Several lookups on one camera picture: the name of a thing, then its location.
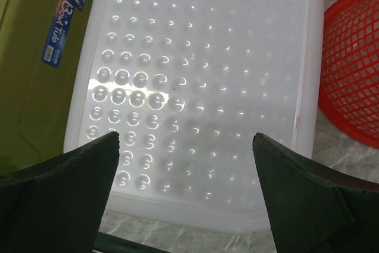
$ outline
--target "blue label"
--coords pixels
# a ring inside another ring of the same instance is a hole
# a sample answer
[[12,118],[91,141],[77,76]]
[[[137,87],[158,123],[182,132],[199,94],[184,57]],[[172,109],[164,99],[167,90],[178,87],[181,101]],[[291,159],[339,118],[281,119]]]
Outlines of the blue label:
[[59,0],[50,26],[49,37],[46,40],[42,61],[54,67],[59,66],[63,48],[70,29],[75,8],[83,10],[85,0]]

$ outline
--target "olive green container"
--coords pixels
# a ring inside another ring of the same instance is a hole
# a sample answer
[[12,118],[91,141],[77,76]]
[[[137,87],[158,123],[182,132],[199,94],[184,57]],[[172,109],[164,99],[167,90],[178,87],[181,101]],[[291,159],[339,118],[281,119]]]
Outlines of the olive green container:
[[0,0],[0,175],[63,153],[92,1],[75,10],[56,68],[41,57],[58,0]]

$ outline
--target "red plastic basket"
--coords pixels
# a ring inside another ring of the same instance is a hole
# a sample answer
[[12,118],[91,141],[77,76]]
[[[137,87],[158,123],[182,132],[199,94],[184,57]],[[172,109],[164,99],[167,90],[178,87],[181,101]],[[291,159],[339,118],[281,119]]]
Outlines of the red plastic basket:
[[353,139],[379,148],[379,0],[325,13],[319,107]]

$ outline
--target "plastic tray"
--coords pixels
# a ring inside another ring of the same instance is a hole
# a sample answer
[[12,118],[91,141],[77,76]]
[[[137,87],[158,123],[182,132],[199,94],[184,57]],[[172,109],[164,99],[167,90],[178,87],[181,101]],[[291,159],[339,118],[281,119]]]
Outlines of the plastic tray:
[[324,0],[95,0],[65,150],[110,130],[107,207],[231,233],[269,227],[264,132],[311,157]]

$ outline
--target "floor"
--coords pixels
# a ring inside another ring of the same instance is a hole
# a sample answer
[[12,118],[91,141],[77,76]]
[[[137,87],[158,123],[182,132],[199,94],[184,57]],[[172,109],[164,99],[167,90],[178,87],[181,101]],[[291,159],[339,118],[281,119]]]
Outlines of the floor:
[[[326,0],[326,8],[336,0]],[[379,150],[353,141],[319,112],[313,159],[338,171],[379,182]],[[173,253],[275,253],[270,231],[228,235],[105,212],[100,231]]]

